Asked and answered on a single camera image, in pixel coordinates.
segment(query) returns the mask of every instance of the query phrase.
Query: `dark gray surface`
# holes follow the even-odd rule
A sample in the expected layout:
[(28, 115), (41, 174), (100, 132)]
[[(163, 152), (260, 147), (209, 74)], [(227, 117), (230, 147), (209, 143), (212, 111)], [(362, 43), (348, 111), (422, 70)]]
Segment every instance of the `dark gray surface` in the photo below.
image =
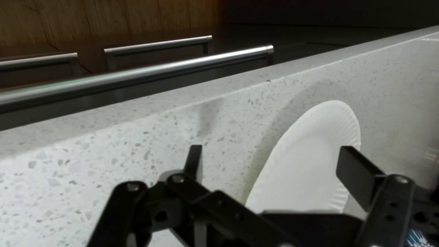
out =
[(436, 0), (227, 0), (226, 23), (422, 28), (439, 22)]
[[(274, 63), (293, 60), (332, 49), (407, 32), (407, 29), (327, 29), (327, 28), (288, 28), (288, 26), (229, 26), (214, 36), (209, 54), (236, 51), (263, 44), (274, 45)], [(123, 58), (122, 69), (157, 65), (201, 56), (199, 47), (153, 52)], [(30, 108), (0, 114), (0, 130), (11, 129), (43, 119), (63, 117), (96, 107), (102, 107), (135, 97), (171, 91), (193, 84), (205, 82), (266, 66), (264, 60), (225, 66), (208, 71), (145, 82), (109, 92), (87, 95), (63, 102), (34, 106)]]

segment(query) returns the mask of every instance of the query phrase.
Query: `white plate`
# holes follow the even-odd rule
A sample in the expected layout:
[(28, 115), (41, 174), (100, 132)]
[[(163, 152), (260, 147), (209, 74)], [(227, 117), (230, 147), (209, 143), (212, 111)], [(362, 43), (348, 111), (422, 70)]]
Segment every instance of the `white plate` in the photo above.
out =
[(314, 106), (277, 141), (247, 206), (255, 213), (341, 213), (348, 198), (334, 173), (341, 146), (360, 146), (354, 111), (338, 100)]

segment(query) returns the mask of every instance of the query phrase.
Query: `granite countertop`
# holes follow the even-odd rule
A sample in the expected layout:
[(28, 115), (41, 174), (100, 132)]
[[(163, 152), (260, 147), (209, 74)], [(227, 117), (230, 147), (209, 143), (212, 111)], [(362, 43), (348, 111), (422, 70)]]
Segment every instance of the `granite countertop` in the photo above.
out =
[(436, 32), (0, 132), (0, 246), (85, 246), (118, 183), (153, 184), (182, 167), (190, 144), (204, 146), (203, 184), (244, 200), (278, 137), (332, 99), (358, 115), (371, 161), (429, 187), (439, 155)]

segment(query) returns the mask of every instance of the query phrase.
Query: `plate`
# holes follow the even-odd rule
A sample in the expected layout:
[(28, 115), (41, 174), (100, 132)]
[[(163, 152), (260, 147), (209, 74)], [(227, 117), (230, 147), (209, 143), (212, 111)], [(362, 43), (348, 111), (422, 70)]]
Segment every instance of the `plate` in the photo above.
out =
[(255, 213), (341, 213), (348, 198), (336, 177), (341, 146), (360, 147), (354, 111), (340, 100), (314, 106), (274, 146), (249, 192), (247, 207)]

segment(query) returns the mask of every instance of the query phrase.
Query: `metal rail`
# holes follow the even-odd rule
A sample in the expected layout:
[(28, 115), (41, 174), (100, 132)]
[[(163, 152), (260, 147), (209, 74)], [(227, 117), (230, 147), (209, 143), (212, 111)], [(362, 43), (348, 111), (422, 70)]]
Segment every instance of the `metal rail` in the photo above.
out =
[(22, 70), (30, 67), (52, 66), (52, 65), (70, 65), (74, 76), (81, 76), (82, 71), (78, 67), (78, 54), (57, 54), (46, 56), (23, 58), (13, 60), (0, 60), (0, 73), (11, 70)]
[(192, 45), (203, 45), (203, 52), (207, 54), (208, 52), (208, 41), (211, 41), (211, 40), (212, 40), (212, 36), (167, 40), (167, 41), (159, 41), (159, 43), (105, 48), (104, 54), (107, 58), (108, 69), (113, 70), (116, 67), (116, 62), (115, 62), (116, 56), (126, 56), (126, 55), (133, 55), (133, 54), (163, 51), (163, 49), (192, 47)]
[(82, 77), (68, 81), (52, 82), (46, 85), (20, 88), (15, 91), (0, 92), (0, 107), (11, 107), (20, 103), (33, 103), (38, 99), (64, 97), (68, 93), (85, 92), (89, 89), (109, 89), (133, 85), (146, 80), (171, 77), (175, 74), (190, 73), (196, 70), (212, 69), (223, 65), (238, 63), (266, 58), (271, 62), (273, 45), (248, 48), (219, 55), (203, 56), (181, 62), (131, 69), (124, 71), (107, 73), (91, 77)]

